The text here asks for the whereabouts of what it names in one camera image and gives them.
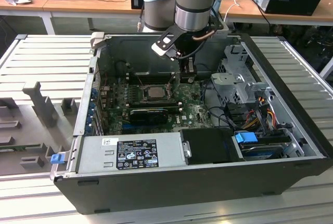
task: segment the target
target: wooden table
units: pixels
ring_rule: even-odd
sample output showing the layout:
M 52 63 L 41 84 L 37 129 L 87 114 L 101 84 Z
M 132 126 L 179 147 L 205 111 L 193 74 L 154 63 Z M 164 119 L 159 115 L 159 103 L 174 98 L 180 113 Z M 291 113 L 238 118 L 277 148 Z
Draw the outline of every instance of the wooden table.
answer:
M 252 0 L 237 0 L 240 7 L 229 11 L 227 20 L 232 22 L 265 23 L 257 5 Z M 224 15 L 233 0 L 222 0 L 220 13 Z M 321 0 L 312 16 L 265 14 L 270 23 L 289 25 L 333 25 L 333 0 Z
M 0 15 L 39 16 L 43 19 L 48 34 L 55 34 L 52 17 L 136 19 L 139 10 L 131 9 L 131 0 L 33 0 L 32 4 L 12 6 L 0 1 Z M 252 0 L 238 0 L 227 20 L 232 22 L 266 23 Z M 224 16 L 233 0 L 222 0 L 220 13 Z M 321 0 L 312 16 L 266 15 L 272 24 L 333 25 L 333 0 Z

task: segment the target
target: floor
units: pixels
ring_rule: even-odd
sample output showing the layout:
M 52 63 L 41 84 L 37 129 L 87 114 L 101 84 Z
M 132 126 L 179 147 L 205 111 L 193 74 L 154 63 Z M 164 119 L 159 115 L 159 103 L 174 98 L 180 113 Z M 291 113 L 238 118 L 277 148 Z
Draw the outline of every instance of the floor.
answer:
M 122 19 L 94 19 L 96 31 L 106 33 L 136 33 L 137 20 Z M 93 31 L 88 28 L 86 18 L 53 18 L 53 25 L 56 34 L 91 34 Z M 248 24 L 237 26 L 242 32 L 247 32 L 252 36 L 267 35 L 268 25 L 253 24 L 251 28 Z M 301 33 L 300 26 L 291 26 L 290 32 Z M 17 34 L 47 34 L 43 21 L 40 17 L 24 16 L 4 16 L 0 18 L 0 57 L 6 51 L 7 47 L 14 40 Z M 290 36 L 288 41 L 294 48 L 317 70 L 320 71 L 330 60 L 330 57 L 318 56 L 320 52 L 318 46 L 312 45 L 304 48 L 296 43 L 298 37 Z

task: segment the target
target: warning label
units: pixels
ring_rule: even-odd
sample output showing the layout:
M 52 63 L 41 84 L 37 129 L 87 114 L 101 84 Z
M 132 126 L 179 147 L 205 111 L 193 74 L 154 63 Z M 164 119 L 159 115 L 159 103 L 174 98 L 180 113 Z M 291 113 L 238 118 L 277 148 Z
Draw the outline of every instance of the warning label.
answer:
M 156 139 L 119 141 L 117 169 L 158 167 Z

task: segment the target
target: motherboard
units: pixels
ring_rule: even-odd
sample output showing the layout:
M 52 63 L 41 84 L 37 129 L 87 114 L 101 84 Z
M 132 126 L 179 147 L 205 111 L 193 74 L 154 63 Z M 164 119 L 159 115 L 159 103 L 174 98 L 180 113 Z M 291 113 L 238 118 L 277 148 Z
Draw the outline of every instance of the motherboard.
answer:
M 109 86 L 107 101 L 109 104 L 104 107 L 109 135 L 168 133 L 213 126 L 202 102 L 200 82 L 131 84 L 118 79 Z

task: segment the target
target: barcode sticker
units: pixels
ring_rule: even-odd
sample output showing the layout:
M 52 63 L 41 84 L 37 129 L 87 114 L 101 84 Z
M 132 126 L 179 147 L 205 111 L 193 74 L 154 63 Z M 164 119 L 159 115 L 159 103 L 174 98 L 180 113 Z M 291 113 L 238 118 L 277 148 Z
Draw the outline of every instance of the barcode sticker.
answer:
M 119 138 L 103 138 L 102 139 L 102 145 L 117 145 L 117 142 L 119 141 Z

